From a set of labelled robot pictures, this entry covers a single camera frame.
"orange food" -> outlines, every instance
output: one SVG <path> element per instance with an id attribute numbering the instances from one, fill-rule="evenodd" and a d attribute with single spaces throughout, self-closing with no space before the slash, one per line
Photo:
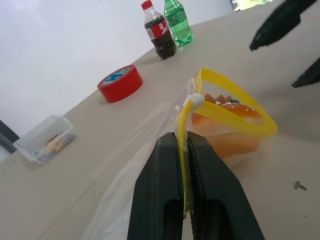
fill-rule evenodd
<path id="1" fill-rule="evenodd" d="M 213 104 L 218 103 L 218 106 L 246 119 L 249 122 L 258 125 L 263 124 L 263 118 L 257 111 L 240 102 L 236 103 L 230 96 L 224 97 L 223 95 L 219 95 L 217 98 L 214 98 L 206 93 L 204 98 L 207 102 Z M 214 151 L 221 158 L 230 157 L 236 154 L 251 153 L 256 151 L 260 145 L 260 141 L 258 139 L 245 135 L 241 132 L 219 134 L 219 132 L 223 132 L 223 128 L 226 130 L 228 130 L 228 128 L 196 113 L 191 115 L 191 121 L 193 131 L 206 137 Z"/>
<path id="2" fill-rule="evenodd" d="M 256 151 L 260 141 L 241 132 L 231 132 L 205 137 L 220 158 Z"/>

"red bottle label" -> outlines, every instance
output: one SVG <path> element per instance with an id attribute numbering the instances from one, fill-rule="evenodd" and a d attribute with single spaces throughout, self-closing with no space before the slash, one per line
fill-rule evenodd
<path id="1" fill-rule="evenodd" d="M 148 33 L 149 38 L 151 40 L 154 40 L 167 34 L 169 32 L 169 27 L 167 25 L 166 20 L 163 20 L 159 24 L 152 26 L 151 28 L 147 28 L 146 32 Z"/>

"clear plastic box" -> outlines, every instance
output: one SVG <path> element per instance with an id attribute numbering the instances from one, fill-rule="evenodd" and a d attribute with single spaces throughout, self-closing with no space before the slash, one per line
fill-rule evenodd
<path id="1" fill-rule="evenodd" d="M 13 146 L 31 162 L 43 165 L 75 139 L 74 126 L 63 116 L 51 115 Z"/>

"red bottle cap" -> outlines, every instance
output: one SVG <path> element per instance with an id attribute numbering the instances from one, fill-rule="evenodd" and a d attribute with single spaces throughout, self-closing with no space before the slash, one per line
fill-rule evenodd
<path id="1" fill-rule="evenodd" d="M 153 6 L 153 4 L 152 4 L 152 2 L 150 0 L 145 1 L 144 3 L 141 4 L 141 7 L 142 7 L 143 10 L 146 10 L 146 9 L 152 7 L 152 6 Z"/>

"tape label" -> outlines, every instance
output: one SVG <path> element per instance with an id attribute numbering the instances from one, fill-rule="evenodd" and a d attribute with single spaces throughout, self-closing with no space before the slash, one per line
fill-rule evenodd
<path id="1" fill-rule="evenodd" d="M 166 20 L 163 20 L 157 25 L 146 28 L 146 32 L 151 40 L 161 38 L 163 35 L 170 32 Z"/>
<path id="2" fill-rule="evenodd" d="M 124 75 L 129 72 L 130 67 L 122 68 L 114 73 L 112 73 L 110 76 L 108 76 L 102 83 L 102 85 L 108 85 L 110 83 L 113 83 L 114 81 L 118 80 L 119 78 L 122 78 Z"/>

